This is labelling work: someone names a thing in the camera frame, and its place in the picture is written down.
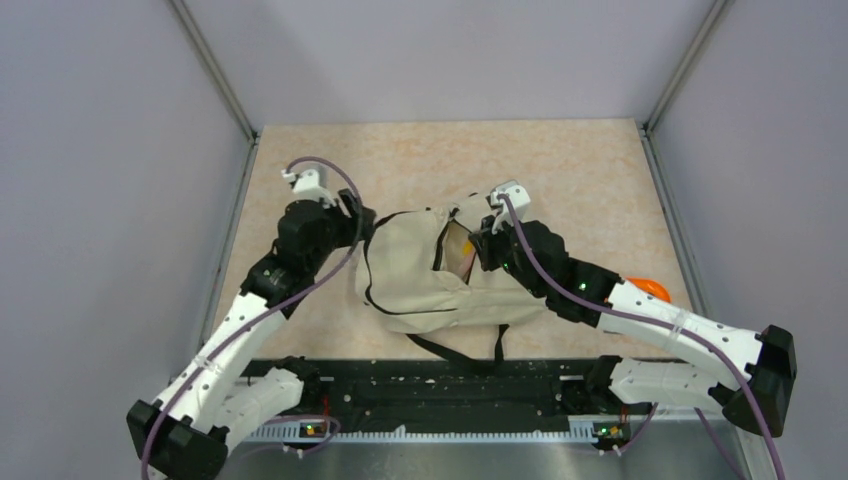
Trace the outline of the pink orange marker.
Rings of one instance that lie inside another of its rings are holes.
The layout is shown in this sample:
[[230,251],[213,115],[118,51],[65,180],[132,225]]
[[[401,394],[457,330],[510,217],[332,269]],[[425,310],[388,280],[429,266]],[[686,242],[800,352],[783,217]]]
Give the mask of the pink orange marker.
[[476,259],[474,253],[469,254],[460,265],[460,278],[467,283],[470,279],[471,271]]

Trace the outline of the cream canvas backpack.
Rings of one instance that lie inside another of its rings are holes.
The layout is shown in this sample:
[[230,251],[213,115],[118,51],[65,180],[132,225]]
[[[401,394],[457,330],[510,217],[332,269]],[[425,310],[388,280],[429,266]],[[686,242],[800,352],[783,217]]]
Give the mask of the cream canvas backpack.
[[500,335],[532,321],[547,308],[503,270],[483,271],[476,259],[470,279],[460,278],[469,235],[490,216],[488,200],[473,194],[439,207],[396,212],[376,221],[364,241],[355,291],[374,308],[383,327],[475,375],[489,375],[504,361],[502,340],[490,360],[477,360],[426,339],[456,327],[495,326]]

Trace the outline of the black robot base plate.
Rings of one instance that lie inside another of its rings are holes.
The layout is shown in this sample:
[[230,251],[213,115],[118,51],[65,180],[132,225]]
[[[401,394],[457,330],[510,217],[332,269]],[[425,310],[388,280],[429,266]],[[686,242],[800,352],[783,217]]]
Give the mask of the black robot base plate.
[[578,418],[613,421],[649,411],[591,395],[586,378],[594,361],[508,360],[488,376],[474,376],[437,360],[253,360],[242,377],[257,380],[292,366],[307,376],[300,403],[289,415],[337,419],[344,433],[565,432]]

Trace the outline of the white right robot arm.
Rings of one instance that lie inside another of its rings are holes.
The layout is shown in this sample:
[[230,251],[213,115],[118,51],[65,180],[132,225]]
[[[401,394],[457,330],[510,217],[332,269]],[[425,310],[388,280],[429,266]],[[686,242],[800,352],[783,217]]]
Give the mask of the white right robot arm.
[[672,354],[708,381],[695,397],[733,425],[780,437],[797,378],[794,337],[713,321],[659,299],[617,273],[571,257],[564,239],[539,221],[471,233],[485,271],[501,271],[527,296],[573,323],[627,335]]

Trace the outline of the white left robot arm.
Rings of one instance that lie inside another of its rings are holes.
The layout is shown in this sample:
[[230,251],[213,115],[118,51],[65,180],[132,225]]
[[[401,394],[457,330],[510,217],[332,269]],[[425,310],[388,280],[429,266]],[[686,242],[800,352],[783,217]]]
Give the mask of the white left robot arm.
[[154,400],[128,411],[141,478],[214,479],[231,452],[277,414],[317,407],[318,383],[286,368],[233,388],[265,340],[329,280],[320,273],[328,257],[347,250],[330,271],[337,274],[374,218],[355,189],[341,190],[334,202],[300,198],[286,207],[271,249],[248,271],[206,344]]

